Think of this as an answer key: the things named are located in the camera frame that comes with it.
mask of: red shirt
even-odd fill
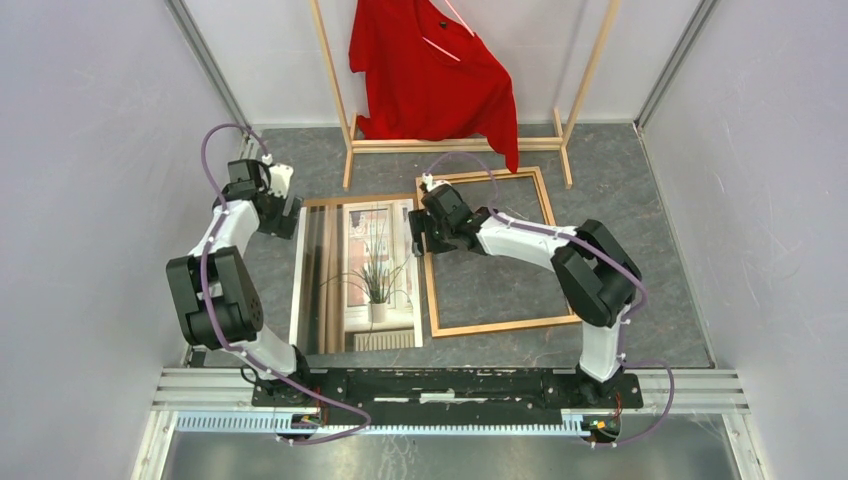
[[[424,41],[458,57],[456,61]],[[518,169],[518,124],[509,73],[479,35],[429,0],[359,0],[350,69],[365,72],[369,139],[444,140],[485,135]]]

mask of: plant pot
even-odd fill
[[[368,309],[371,313],[372,323],[383,323],[386,321],[386,314],[389,310],[388,303],[369,303]]]

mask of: clothes hanger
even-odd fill
[[[466,30],[468,30],[468,33],[470,33],[472,37],[476,36],[476,35],[474,34],[474,31],[473,31],[473,30],[471,30],[471,27],[469,27],[469,26],[468,26],[468,24],[467,24],[467,23],[465,23],[465,20],[463,20],[463,19],[462,19],[462,15],[460,15],[460,14],[459,14],[459,12],[457,12],[457,11],[456,11],[456,9],[455,9],[455,8],[453,8],[453,5],[451,5],[450,0],[445,0],[445,3],[447,3],[447,4],[448,4],[448,8],[450,8],[450,9],[451,9],[451,12],[453,12],[453,14],[454,14],[454,15],[456,15],[456,18],[458,18],[458,19],[459,19],[459,23],[461,23],[461,24],[462,24],[462,26],[463,26],[463,27],[465,27],[465,29],[466,29]],[[447,55],[447,56],[449,56],[450,58],[452,58],[452,59],[456,60],[457,62],[461,61],[459,58],[457,58],[457,57],[456,57],[456,55],[453,55],[453,54],[451,54],[450,52],[448,52],[447,50],[445,50],[444,48],[442,48],[442,47],[440,47],[440,46],[436,45],[435,43],[433,43],[432,41],[430,41],[430,39],[429,39],[429,38],[427,38],[427,37],[421,37],[421,38],[422,38],[422,39],[424,39],[424,41],[425,41],[425,42],[429,43],[429,44],[430,44],[430,46],[431,46],[431,47],[433,47],[433,48],[435,48],[436,50],[438,50],[438,51],[440,51],[440,52],[444,53],[445,55]]]

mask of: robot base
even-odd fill
[[[561,424],[562,409],[642,408],[635,374],[623,373],[603,397],[584,395],[585,377],[554,369],[349,369],[312,370],[311,387],[333,400],[367,411],[376,426]],[[253,406],[315,406],[290,387],[274,382],[255,388]],[[332,409],[329,425],[361,419]]]

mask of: wooden rack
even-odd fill
[[[356,114],[351,117],[348,123],[347,116],[342,103],[341,89],[336,76],[336,68],[333,64],[333,57],[330,54],[330,46],[327,42],[327,33],[324,29],[324,20],[321,16],[321,9],[318,6],[318,0],[310,0],[312,4],[312,18],[315,21],[315,29],[318,32],[318,40],[321,43],[321,52],[324,54],[324,64],[327,67],[327,76],[330,79],[330,85],[333,89],[333,96],[336,102],[336,112],[339,115],[339,123],[342,128],[342,136],[344,137],[345,146],[347,147],[347,156],[345,157],[345,171],[342,185],[345,190],[350,188],[351,177],[353,175],[353,157],[357,153],[431,153],[431,152],[491,152],[485,138],[462,138],[449,139],[440,142],[428,142],[424,140],[357,140],[356,139]],[[565,129],[562,128],[557,108],[553,109],[553,121],[556,128],[556,136],[553,137],[520,137],[518,139],[518,149],[523,152],[539,152],[539,151],[558,151],[562,158],[562,170],[565,176],[565,187],[571,188],[573,181],[571,178],[571,167],[568,164],[567,145],[571,138],[571,133],[574,130],[574,124],[577,122],[577,116],[580,108],[583,106],[583,101],[586,98],[586,93],[589,91],[589,85],[592,82],[592,77],[598,67],[598,62],[601,57],[601,52],[606,45],[607,37],[615,22],[615,17],[618,14],[621,0],[610,0],[607,6],[604,20],[601,23],[601,28],[598,31],[598,36],[595,39],[595,45],[592,47],[592,53],[589,56],[589,62],[586,69],[583,71],[583,78],[580,81],[580,87],[577,90],[577,96],[571,106],[571,111],[568,114],[568,119],[565,124]]]

